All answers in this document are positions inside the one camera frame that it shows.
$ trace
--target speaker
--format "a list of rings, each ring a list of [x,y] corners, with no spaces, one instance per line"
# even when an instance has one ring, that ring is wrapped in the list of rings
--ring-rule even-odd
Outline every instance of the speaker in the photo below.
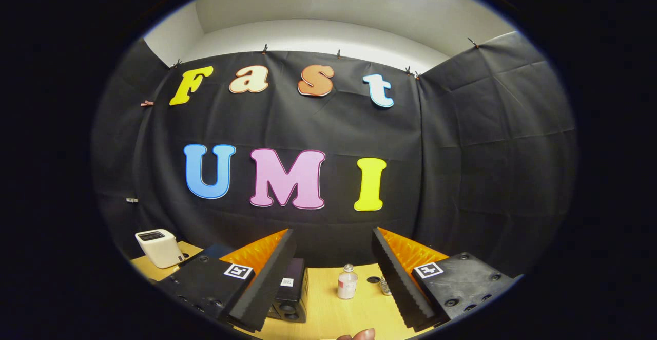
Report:
[[[281,286],[269,308],[268,317],[305,323],[308,301],[308,275],[305,260],[293,258],[281,281]]]

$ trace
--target white wall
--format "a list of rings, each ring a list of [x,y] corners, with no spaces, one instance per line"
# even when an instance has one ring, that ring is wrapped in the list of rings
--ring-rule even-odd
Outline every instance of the white wall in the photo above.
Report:
[[[167,66],[172,66],[204,36],[196,2],[189,3],[153,27],[144,40]]]
[[[297,19],[242,24],[208,33],[181,59],[188,62],[233,52],[262,51],[265,43],[269,51],[337,54],[340,49],[342,56],[402,70],[410,66],[411,71],[418,73],[424,73],[449,58],[426,45],[380,29],[328,20]],[[148,45],[160,56],[158,50],[150,43]]]

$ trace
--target black backdrop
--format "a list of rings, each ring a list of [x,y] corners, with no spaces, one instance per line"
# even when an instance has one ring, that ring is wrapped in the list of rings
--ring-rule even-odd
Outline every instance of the black backdrop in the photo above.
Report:
[[[142,254],[130,241],[142,230],[166,228],[200,247],[237,249],[293,228],[296,255],[309,266],[363,265],[375,261],[371,229],[380,226],[446,254],[469,251],[515,276],[547,246],[567,210],[575,166],[570,107],[545,58],[519,33],[454,56],[419,81],[382,64],[310,52],[227,54],[171,71],[154,59],[143,41],[133,48],[110,81],[93,136],[101,205],[129,256]],[[300,72],[310,64],[333,67],[328,95],[298,94]],[[230,92],[235,72],[251,65],[269,68],[269,87]],[[189,101],[170,106],[182,73],[205,66],[214,72]],[[155,102],[147,108],[139,106],[143,94],[127,95],[114,83],[142,69],[139,87],[149,84],[146,97]],[[391,84],[390,108],[369,97],[362,78],[374,73]],[[192,143],[208,149],[202,174],[209,185],[216,181],[211,148],[237,148],[230,189],[220,199],[188,190],[183,148]],[[326,153],[320,177],[325,206],[249,204],[256,170],[249,154],[263,147],[275,149],[288,170],[300,151]],[[379,211],[354,209],[361,185],[356,162],[365,157],[387,162]],[[123,188],[123,198],[108,196],[107,184],[114,183],[133,188]]]

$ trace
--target label sticker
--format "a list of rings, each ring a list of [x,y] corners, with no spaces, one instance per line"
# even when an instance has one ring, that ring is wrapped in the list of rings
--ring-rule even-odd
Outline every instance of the label sticker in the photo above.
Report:
[[[441,274],[444,271],[436,263],[429,263],[428,265],[415,267],[415,272],[417,272],[420,277],[427,278],[437,274]]]
[[[251,273],[252,270],[253,268],[251,267],[236,265],[235,263],[233,263],[232,265],[230,265],[230,267],[228,267],[226,272],[223,272],[223,274],[239,279],[246,279],[246,277],[248,277],[249,273]]]

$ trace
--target pink letter m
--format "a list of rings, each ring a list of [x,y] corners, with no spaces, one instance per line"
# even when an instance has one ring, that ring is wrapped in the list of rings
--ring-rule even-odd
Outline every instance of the pink letter m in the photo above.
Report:
[[[324,207],[324,200],[319,197],[319,167],[326,154],[317,150],[302,151],[289,172],[285,171],[276,150],[271,148],[257,148],[251,152],[251,158],[256,161],[256,194],[251,197],[251,204],[272,206],[274,200],[269,197],[269,186],[272,186],[279,204],[285,206],[297,187],[292,205],[299,209]]]

